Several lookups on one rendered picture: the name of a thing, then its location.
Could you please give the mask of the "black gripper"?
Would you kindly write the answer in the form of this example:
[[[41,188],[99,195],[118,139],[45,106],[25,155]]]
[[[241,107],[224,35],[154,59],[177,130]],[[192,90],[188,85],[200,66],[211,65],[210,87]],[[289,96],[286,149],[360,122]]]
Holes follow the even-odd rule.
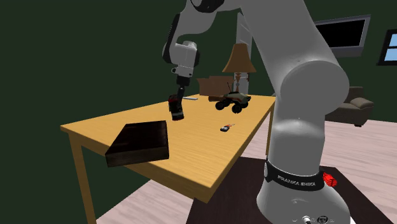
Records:
[[[177,98],[182,99],[185,94],[185,87],[190,85],[190,77],[177,75],[176,83],[180,86],[177,92]]]

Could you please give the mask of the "brown cardboard box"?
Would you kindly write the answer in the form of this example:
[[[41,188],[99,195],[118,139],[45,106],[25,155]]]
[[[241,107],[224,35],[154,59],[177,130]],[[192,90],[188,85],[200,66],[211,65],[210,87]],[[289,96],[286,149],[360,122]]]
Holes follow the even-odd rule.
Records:
[[[199,94],[208,96],[210,102],[221,101],[225,94],[231,92],[232,76],[210,76],[208,78],[197,78]]]

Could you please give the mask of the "dark brown wooden box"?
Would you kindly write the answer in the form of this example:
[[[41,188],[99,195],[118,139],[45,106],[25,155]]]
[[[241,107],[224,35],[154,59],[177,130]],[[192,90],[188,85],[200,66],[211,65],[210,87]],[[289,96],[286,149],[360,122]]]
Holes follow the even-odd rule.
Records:
[[[105,153],[108,167],[169,159],[165,120],[126,124]]]

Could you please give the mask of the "window with black frame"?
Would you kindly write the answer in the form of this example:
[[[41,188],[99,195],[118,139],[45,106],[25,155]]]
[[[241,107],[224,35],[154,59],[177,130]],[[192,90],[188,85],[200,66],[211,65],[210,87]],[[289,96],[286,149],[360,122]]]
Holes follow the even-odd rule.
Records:
[[[397,66],[397,29],[387,30],[377,65]]]

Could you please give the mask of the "light wooden table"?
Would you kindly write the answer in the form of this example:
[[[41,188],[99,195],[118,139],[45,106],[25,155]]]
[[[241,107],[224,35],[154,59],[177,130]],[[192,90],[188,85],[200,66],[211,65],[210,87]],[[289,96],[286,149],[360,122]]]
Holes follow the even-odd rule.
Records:
[[[82,149],[104,155],[127,123],[165,120],[169,159],[128,165],[191,199],[208,202],[261,124],[274,114],[275,97],[254,95],[239,114],[218,111],[206,96],[183,101],[185,117],[173,121],[167,102],[61,125],[68,133],[88,224],[97,224]],[[224,125],[234,124],[228,132]]]

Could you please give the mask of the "black can with red bands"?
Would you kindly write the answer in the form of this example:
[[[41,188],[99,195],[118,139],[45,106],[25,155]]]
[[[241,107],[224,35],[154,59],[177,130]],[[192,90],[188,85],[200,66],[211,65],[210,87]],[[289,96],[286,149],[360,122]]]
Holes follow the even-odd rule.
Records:
[[[168,98],[169,111],[171,112],[172,120],[182,120],[185,116],[183,113],[181,98],[178,98],[176,94],[170,95]]]

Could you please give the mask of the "dark robot stand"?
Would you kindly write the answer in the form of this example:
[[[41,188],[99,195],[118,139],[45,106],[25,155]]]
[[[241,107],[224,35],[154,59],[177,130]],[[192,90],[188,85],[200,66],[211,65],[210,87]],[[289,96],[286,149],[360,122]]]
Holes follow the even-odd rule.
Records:
[[[272,224],[258,209],[264,159],[239,157],[208,203],[193,201],[186,224]],[[393,223],[337,168],[321,170],[337,180],[336,191],[349,206],[355,224]]]

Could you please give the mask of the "wall screen with grey frame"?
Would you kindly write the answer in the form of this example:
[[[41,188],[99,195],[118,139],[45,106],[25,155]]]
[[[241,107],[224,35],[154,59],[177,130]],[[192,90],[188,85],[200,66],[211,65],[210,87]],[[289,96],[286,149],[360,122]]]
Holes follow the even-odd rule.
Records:
[[[371,15],[335,18],[314,22],[334,56],[360,57]]]

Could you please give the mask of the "table lamp with tan shade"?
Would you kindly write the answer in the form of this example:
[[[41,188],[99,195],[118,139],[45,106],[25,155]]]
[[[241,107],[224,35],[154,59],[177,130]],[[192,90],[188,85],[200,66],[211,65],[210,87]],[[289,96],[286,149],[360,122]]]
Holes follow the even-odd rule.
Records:
[[[247,44],[234,44],[230,58],[222,72],[233,73],[235,75],[235,91],[248,94],[249,75],[255,73],[256,69],[251,62]]]

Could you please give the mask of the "black toy monster truck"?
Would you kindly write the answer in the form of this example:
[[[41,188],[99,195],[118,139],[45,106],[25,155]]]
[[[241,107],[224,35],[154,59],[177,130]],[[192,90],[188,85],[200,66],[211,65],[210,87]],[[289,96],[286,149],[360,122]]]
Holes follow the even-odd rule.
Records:
[[[240,113],[244,108],[248,107],[251,96],[240,92],[231,91],[229,83],[227,83],[227,85],[230,92],[218,97],[215,108],[217,110],[222,110],[225,107],[233,104],[232,112],[235,114]]]

